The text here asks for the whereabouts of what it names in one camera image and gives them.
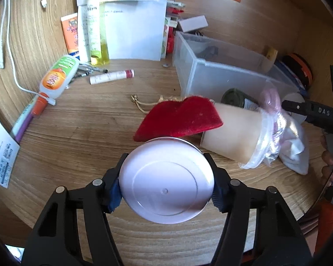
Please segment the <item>white lip balm tube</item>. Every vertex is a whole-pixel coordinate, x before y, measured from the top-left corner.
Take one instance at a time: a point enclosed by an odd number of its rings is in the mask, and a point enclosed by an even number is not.
[[[90,84],[100,84],[120,79],[128,79],[133,78],[135,76],[135,72],[133,70],[124,70],[124,71],[116,71],[116,72],[109,72],[106,74],[90,76]]]

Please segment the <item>clear bottle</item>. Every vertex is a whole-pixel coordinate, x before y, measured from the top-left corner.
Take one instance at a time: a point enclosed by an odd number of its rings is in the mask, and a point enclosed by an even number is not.
[[[91,64],[105,65],[110,62],[105,27],[105,3],[88,0],[88,33]]]

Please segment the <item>white lid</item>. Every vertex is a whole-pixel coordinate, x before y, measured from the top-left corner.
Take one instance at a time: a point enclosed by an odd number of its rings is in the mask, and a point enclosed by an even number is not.
[[[126,203],[143,218],[161,224],[185,222],[211,198],[211,166],[194,145],[173,137],[152,139],[134,149],[119,176]]]
[[[298,103],[303,103],[305,101],[305,99],[299,93],[287,94],[281,102],[283,102],[284,100],[289,100],[289,101],[298,102]],[[293,113],[293,112],[288,112],[288,113],[290,114],[290,116],[292,118],[294,118],[297,122],[299,122],[299,124],[301,124],[307,118],[307,116],[303,116],[303,115],[300,115],[297,113]]]

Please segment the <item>plastic bag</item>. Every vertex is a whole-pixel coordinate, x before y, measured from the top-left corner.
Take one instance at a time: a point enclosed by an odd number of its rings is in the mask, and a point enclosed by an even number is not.
[[[281,138],[279,158],[291,170],[306,175],[310,159],[308,138],[299,122],[288,114],[285,117],[287,126]]]
[[[259,105],[273,119],[272,139],[269,148],[265,153],[264,163],[270,166],[270,163],[279,155],[281,137],[286,128],[287,120],[284,116],[285,112],[281,108],[281,100],[274,85],[267,81],[263,91],[260,93]]]
[[[259,111],[262,115],[261,131],[253,155],[249,159],[248,163],[238,163],[239,167],[242,169],[258,167],[267,155],[273,139],[274,118],[260,107],[256,111]]]

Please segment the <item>wood grain surface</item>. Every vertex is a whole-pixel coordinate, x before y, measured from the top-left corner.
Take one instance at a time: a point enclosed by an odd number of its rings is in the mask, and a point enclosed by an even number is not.
[[[333,65],[333,27],[306,15],[294,51],[310,65],[313,101],[333,107],[330,65]]]
[[[280,53],[292,51],[303,21],[303,12],[289,0],[180,0],[187,16],[205,15],[204,33],[216,39],[262,52],[271,45]],[[48,0],[43,11],[39,0],[12,0],[11,44],[20,83],[37,89],[47,69],[66,47],[60,17],[76,11],[75,0]],[[22,142],[8,189],[0,187],[0,199],[28,226],[33,227],[43,206],[59,185],[83,187],[114,167],[124,152],[139,143],[133,133],[144,118],[130,99],[143,102],[159,95],[179,95],[175,68],[161,62],[112,61],[110,70],[134,69],[128,80],[90,85],[80,79],[33,120]],[[6,56],[0,70],[0,119],[7,129],[15,122],[31,96],[13,83]],[[241,170],[237,163],[212,153],[219,167],[246,185],[265,189],[276,186],[296,218],[312,205],[320,191],[323,151],[320,130],[304,124],[310,141],[310,169],[301,176],[280,161],[272,167]],[[191,139],[197,145],[199,141]],[[209,263],[216,249],[226,215],[209,203],[205,210],[185,223],[158,225],[137,216],[124,202],[108,216],[110,227],[126,265],[200,265]],[[252,246],[255,211],[251,211],[246,249]],[[82,235],[84,255],[89,257]]]

